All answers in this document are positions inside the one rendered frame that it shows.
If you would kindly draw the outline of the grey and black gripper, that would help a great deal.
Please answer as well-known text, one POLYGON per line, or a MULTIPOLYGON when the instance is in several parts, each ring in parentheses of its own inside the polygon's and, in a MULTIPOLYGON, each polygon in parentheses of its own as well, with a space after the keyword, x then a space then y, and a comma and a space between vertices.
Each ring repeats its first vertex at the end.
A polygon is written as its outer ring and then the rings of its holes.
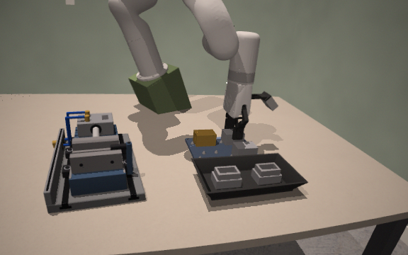
POLYGON ((254 83, 239 83, 227 79, 223 102, 223 108, 226 111, 225 129, 233 129, 233 140, 242 140, 245 125, 249 122, 252 84, 254 83), (242 117, 239 117, 239 114, 242 117), (238 119, 242 121, 238 123, 238 119))

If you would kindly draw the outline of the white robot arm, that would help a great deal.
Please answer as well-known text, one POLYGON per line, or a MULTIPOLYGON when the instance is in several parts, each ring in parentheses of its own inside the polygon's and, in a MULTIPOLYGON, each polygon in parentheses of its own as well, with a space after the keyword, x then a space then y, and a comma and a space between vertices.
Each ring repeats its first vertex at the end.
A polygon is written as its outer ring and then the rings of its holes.
MULTIPOLYGON (((230 60, 228 79, 253 83, 259 53, 257 33, 237 31, 222 0, 182 0, 195 16, 204 36, 207 53, 218 60, 230 60)), ((157 0, 108 0, 108 6, 123 32, 138 68, 137 79, 151 81, 164 75, 167 64, 161 61, 152 32, 139 14, 152 8, 157 0), (163 63, 163 64, 162 64, 163 63)), ((278 104, 266 93, 252 94, 274 111, 278 104)))

